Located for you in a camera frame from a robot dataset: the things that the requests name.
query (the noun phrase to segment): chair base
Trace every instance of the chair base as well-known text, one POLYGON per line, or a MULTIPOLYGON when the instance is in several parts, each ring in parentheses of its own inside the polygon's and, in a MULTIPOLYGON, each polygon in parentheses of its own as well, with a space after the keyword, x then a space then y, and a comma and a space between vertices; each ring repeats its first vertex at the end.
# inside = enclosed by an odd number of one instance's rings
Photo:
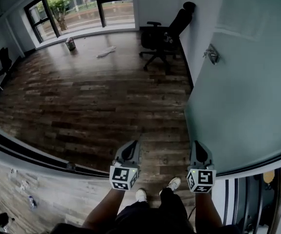
POLYGON ((152 55, 152 57, 147 61, 146 65, 144 66, 144 70, 148 71, 148 65, 153 62, 154 59, 160 58, 165 64, 165 74, 168 75, 170 72, 170 64, 166 60, 166 56, 173 56, 176 59, 176 54, 174 52, 164 52, 164 51, 142 51, 139 53, 139 56, 142 57, 143 54, 152 55))

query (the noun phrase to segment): white cube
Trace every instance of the white cube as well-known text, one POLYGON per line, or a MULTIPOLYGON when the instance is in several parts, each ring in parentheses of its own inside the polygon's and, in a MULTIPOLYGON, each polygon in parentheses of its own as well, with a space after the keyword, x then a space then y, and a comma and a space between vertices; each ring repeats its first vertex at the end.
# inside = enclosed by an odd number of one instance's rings
POLYGON ((110 184, 118 190, 130 190, 138 179, 138 169, 122 166, 110 167, 110 184))
POLYGON ((190 169, 187 176, 192 193, 208 193, 215 184, 215 170, 190 169))

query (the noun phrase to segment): tree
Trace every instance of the tree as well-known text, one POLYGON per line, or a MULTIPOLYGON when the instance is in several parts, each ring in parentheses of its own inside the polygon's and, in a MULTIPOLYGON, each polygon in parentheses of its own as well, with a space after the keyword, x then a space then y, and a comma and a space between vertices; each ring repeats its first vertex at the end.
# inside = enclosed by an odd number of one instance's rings
MULTIPOLYGON (((50 10, 52 11, 55 19, 57 20, 61 31, 67 30, 67 23, 65 21, 65 15, 66 15, 66 8, 69 5, 71 0, 47 0, 48 6, 50 10)), ((41 11, 43 8, 43 4, 40 3, 38 5, 37 9, 41 11)))

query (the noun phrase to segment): person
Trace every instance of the person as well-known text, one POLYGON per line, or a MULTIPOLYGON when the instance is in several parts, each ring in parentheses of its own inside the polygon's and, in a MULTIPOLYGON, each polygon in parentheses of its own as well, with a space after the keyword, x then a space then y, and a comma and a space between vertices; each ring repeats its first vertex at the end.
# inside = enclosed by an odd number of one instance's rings
MULTIPOLYGON (((174 194, 181 179, 176 177, 160 191, 161 206, 150 208, 146 192, 136 192, 136 202, 118 215, 125 191, 111 189, 88 215, 82 227, 58 224, 51 234, 193 234, 180 197, 174 194)), ((210 194, 196 194, 196 231, 198 234, 239 234, 235 226, 223 226, 210 194)))

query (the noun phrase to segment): window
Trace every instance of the window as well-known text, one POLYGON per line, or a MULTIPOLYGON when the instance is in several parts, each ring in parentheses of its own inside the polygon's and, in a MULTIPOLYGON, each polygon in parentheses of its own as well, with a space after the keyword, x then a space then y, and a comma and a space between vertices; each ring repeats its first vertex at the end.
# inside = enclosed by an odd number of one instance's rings
POLYGON ((77 30, 134 23, 132 0, 35 0, 25 11, 40 43, 77 30))

